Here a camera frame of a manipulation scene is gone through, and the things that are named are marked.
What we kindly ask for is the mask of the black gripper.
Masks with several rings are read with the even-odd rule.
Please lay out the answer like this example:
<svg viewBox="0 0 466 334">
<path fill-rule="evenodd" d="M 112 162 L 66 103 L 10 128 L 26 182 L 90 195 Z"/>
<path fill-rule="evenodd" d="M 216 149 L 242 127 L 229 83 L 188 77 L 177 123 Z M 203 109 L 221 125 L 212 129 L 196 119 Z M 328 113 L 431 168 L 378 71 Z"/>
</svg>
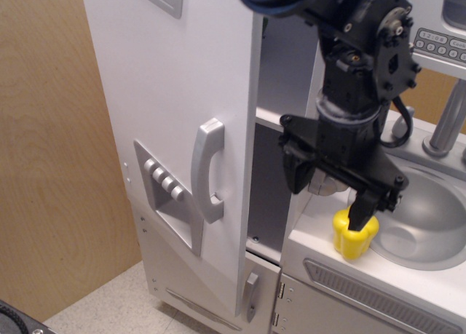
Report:
<svg viewBox="0 0 466 334">
<path fill-rule="evenodd" d="M 374 136 L 377 120 L 345 127 L 286 114 L 280 117 L 280 125 L 283 169 L 293 194 L 309 184 L 316 169 L 355 189 L 355 200 L 349 208 L 350 231 L 361 231 L 377 210 L 393 211 L 398 206 L 408 178 Z"/>
</svg>

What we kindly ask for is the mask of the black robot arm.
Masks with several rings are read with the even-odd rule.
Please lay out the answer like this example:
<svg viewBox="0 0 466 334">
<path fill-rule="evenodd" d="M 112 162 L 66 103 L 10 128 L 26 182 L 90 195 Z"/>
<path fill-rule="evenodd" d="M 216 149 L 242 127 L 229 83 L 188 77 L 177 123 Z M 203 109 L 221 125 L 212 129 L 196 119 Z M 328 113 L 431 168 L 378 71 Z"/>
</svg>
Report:
<svg viewBox="0 0 466 334">
<path fill-rule="evenodd" d="M 241 0 L 267 17 L 297 15 L 317 27 L 325 75 L 318 117 L 283 115 L 283 167 L 289 189 L 300 192 L 315 172 L 356 190 L 349 230 L 360 231 L 375 212 L 394 210 L 408 178 L 384 154 L 411 133 L 382 140 L 391 106 L 406 126 L 411 116 L 401 94 L 416 86 L 421 68 L 409 41 L 408 0 Z"/>
</svg>

